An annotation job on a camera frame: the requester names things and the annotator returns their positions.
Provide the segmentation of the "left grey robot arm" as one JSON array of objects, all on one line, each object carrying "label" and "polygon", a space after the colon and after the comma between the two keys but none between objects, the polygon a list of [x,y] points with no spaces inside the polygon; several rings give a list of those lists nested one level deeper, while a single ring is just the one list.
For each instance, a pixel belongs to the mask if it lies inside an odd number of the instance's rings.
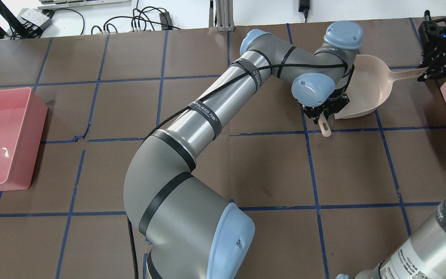
[{"label": "left grey robot arm", "polygon": [[255,235],[255,224],[233,201],[208,186],[228,166],[225,126],[271,76],[291,85],[303,108],[340,95],[353,74],[362,27],[336,21],[313,53],[260,29],[242,40],[240,56],[198,98],[144,139],[124,182],[131,226],[150,242],[147,279],[233,279]]}]

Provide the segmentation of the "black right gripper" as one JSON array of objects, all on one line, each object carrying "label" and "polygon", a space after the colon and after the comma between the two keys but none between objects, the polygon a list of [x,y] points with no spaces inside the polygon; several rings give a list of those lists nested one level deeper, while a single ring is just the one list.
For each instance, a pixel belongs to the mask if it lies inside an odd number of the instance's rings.
[{"label": "black right gripper", "polygon": [[446,77],[446,17],[432,19],[430,11],[426,10],[418,33],[422,44],[419,68],[426,68],[426,71],[417,81]]}]

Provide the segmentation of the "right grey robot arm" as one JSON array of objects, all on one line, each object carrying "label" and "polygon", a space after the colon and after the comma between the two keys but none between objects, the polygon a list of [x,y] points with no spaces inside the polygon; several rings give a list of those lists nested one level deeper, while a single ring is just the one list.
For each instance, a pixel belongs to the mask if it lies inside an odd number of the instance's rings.
[{"label": "right grey robot arm", "polygon": [[[427,81],[446,77],[446,17],[434,20],[427,10],[419,27],[422,59],[410,71],[390,71],[379,58],[360,55],[353,78],[354,100],[340,112],[341,119],[375,111],[391,93],[394,81],[416,77]],[[357,279],[446,279],[446,199],[388,258]]]}]

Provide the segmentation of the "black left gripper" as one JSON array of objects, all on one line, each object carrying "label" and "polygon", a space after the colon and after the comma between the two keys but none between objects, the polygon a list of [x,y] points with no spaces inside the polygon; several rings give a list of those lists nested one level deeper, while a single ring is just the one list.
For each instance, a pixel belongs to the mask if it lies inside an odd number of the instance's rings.
[{"label": "black left gripper", "polygon": [[333,92],[324,103],[315,107],[302,106],[302,111],[305,116],[312,119],[315,125],[318,124],[321,115],[324,115],[326,120],[329,116],[339,113],[349,103],[349,97],[343,91]]}]

